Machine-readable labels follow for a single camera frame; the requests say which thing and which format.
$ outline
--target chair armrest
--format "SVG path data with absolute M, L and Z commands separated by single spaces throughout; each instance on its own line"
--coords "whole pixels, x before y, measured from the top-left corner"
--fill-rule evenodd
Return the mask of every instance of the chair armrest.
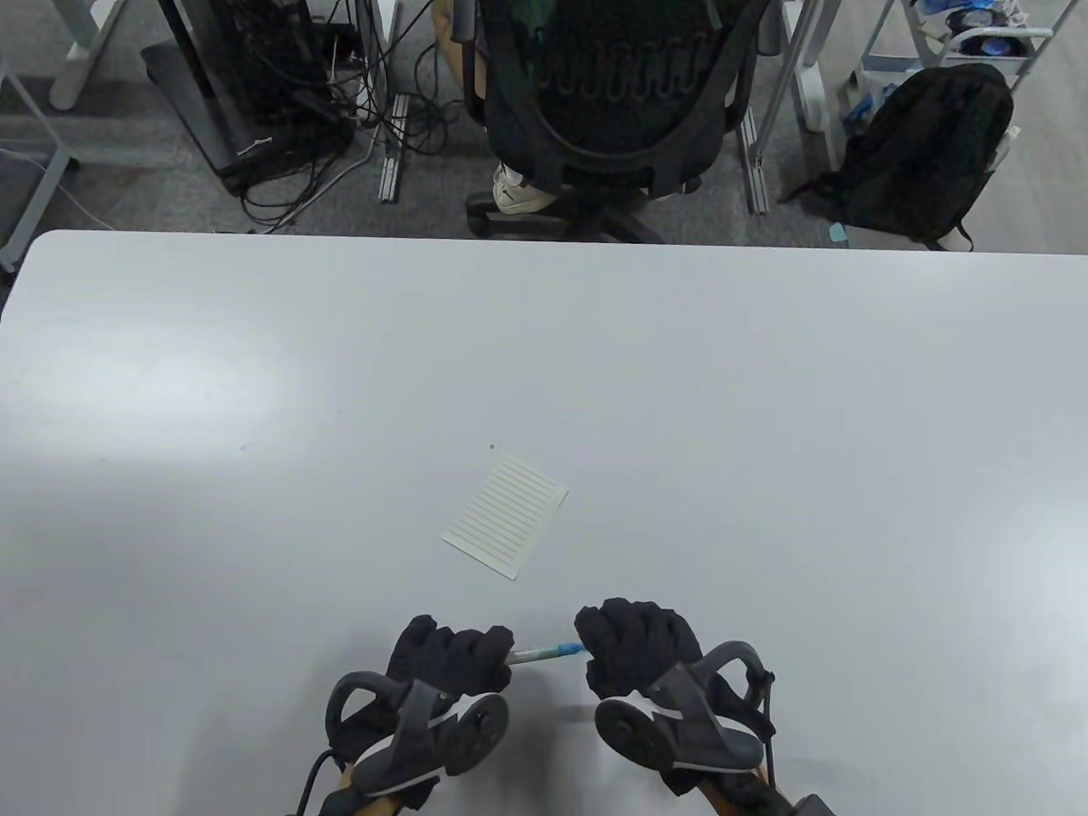
M 475 42 L 475 0 L 454 0 L 454 42 Z
M 737 72 L 737 85 L 733 101 L 726 108 L 726 133 L 735 131 L 744 114 L 747 113 L 749 100 L 752 98 L 752 81 L 755 78 L 756 40 L 752 40 L 744 54 L 741 70 Z
M 477 0 L 454 0 L 453 40 L 461 47 L 461 86 L 465 88 L 465 110 L 484 124 L 483 99 L 475 92 Z

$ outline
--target black glove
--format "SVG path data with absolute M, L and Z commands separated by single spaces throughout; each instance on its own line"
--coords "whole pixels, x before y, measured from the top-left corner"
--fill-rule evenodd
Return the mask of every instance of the black glove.
M 688 621 L 672 609 L 651 602 L 631 603 L 614 597 L 601 608 L 583 607 L 574 618 L 574 629 L 593 659 L 585 667 L 585 680 L 601 698 L 622 697 L 644 692 L 678 663 L 695 663 L 703 657 L 698 639 Z M 707 689 L 710 708 L 726 714 L 725 701 L 732 695 L 729 684 L 715 675 Z M 706 777 L 696 770 L 670 770 L 662 779 L 678 796 L 688 793 Z
M 413 618 L 393 647 L 385 676 L 398 682 L 422 680 L 454 698 L 499 692 L 509 684 L 506 656 L 514 647 L 509 629 L 492 627 L 486 634 L 467 629 L 455 634 L 448 627 L 437 626 L 429 615 Z M 329 746 L 343 770 L 396 728 L 397 710 L 387 701 L 375 700 L 329 734 Z M 399 791 L 397 799 L 418 811 L 436 783 L 431 780 Z

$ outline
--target floor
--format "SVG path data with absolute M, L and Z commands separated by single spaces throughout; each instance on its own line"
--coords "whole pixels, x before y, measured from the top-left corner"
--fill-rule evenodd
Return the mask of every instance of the floor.
M 423 0 L 408 0 L 411 18 Z M 842 10 L 825 49 L 829 87 L 838 87 L 853 69 L 881 0 L 851 0 Z M 1041 7 L 1033 24 L 1056 17 L 1060 0 L 1036 0 Z M 1078 9 L 1051 52 L 1017 96 L 1015 121 L 1024 128 L 1017 147 L 967 220 L 985 251 L 1088 252 L 1088 231 L 1080 227 L 1088 209 L 1088 64 L 1080 42 L 1088 34 L 1088 12 Z M 905 39 L 905 24 L 891 24 L 881 38 L 894 51 Z M 53 115 L 84 169 L 67 188 L 99 219 L 122 230 L 246 232 L 250 222 L 237 201 L 208 171 L 199 153 L 158 90 L 146 78 L 139 50 L 169 37 L 156 0 L 128 0 L 110 45 L 76 109 Z M 395 71 L 406 66 L 431 42 L 426 15 L 398 46 Z M 3 0 L 0 49 L 44 102 L 50 77 L 67 50 L 64 30 L 44 0 Z M 422 72 L 424 86 L 432 76 Z M 753 106 L 762 112 L 778 67 L 762 59 Z M 453 77 L 440 69 L 440 96 L 456 92 Z M 23 114 L 10 91 L 0 91 L 0 134 L 33 136 L 33 120 Z M 470 237 L 462 200 L 470 190 L 490 186 L 494 159 L 480 129 L 466 116 L 452 128 L 450 143 L 436 158 L 411 157 L 396 205 L 376 201 L 381 150 L 375 159 L 347 176 L 325 199 L 304 214 L 290 231 L 306 234 Z M 821 137 L 803 134 L 796 113 L 787 106 L 768 151 L 772 198 L 823 169 Z M 828 224 L 796 206 L 777 206 L 765 217 L 750 215 L 737 146 L 728 138 L 718 162 L 697 194 L 654 205 L 645 220 L 667 239 L 690 244 L 829 246 Z M 271 199 L 289 197 L 297 181 L 260 190 Z M 63 196 L 58 196 L 42 228 L 95 228 Z M 852 231 L 852 246 L 901 246 L 888 236 Z
M 422 7 L 411 0 L 401 20 Z M 21 37 L 11 33 L 17 30 Z M 429 15 L 397 46 L 394 69 L 404 73 L 433 40 Z M 95 215 L 122 230 L 245 232 L 252 225 L 205 166 L 173 113 L 145 75 L 139 50 L 169 37 L 156 0 L 128 0 L 90 84 L 74 111 L 53 116 L 62 136 L 84 162 L 67 188 Z M 66 51 L 64 32 L 45 0 L 3 0 L 0 49 L 39 100 Z M 425 61 L 424 87 L 433 87 Z M 754 91 L 766 99 L 776 61 L 764 60 Z M 453 98 L 452 75 L 440 67 L 440 96 Z M 778 137 L 769 150 L 772 193 L 792 188 L 824 168 L 823 139 L 802 136 L 795 113 L 783 110 Z M 10 91 L 0 94 L 0 134 L 20 138 L 35 132 Z M 467 193 L 490 188 L 495 160 L 484 134 L 466 115 L 452 128 L 446 150 L 436 158 L 410 157 L 400 200 L 378 203 L 381 148 L 375 159 L 347 176 L 310 208 L 293 232 L 332 235 L 470 237 L 465 224 Z M 256 196 L 287 197 L 298 181 L 269 185 Z M 667 239 L 688 244 L 829 246 L 828 225 L 799 207 L 779 207 L 767 217 L 750 217 L 737 143 L 728 137 L 715 166 L 695 195 L 654 203 L 644 220 Z M 44 228 L 94 227 L 63 196 L 58 196 Z

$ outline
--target white plastic piece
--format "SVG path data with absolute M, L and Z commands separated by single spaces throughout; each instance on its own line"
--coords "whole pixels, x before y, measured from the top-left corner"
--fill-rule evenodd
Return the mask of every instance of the white plastic piece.
M 567 493 L 558 482 L 505 456 L 442 540 L 512 581 Z
M 993 151 L 993 161 L 990 162 L 990 166 L 986 169 L 987 173 L 992 173 L 1003 162 L 1007 156 L 1009 151 L 1013 149 L 1013 145 L 1016 141 L 1016 137 L 1019 136 L 1021 128 L 1016 125 L 1009 125 L 1009 129 L 1005 131 L 1005 135 L 1001 137 L 1001 141 L 998 143 L 998 149 Z

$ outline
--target office chair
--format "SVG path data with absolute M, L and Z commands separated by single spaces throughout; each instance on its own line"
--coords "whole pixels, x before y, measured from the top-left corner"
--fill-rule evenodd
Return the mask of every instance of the office chair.
M 490 190 L 470 195 L 472 233 L 665 243 L 628 210 L 698 188 L 747 110 L 768 3 L 557 0 L 540 25 L 526 10 L 533 0 L 455 0 L 469 115 L 504 164 L 557 196 L 539 213 L 504 217 Z M 475 92 L 481 25 L 485 99 Z

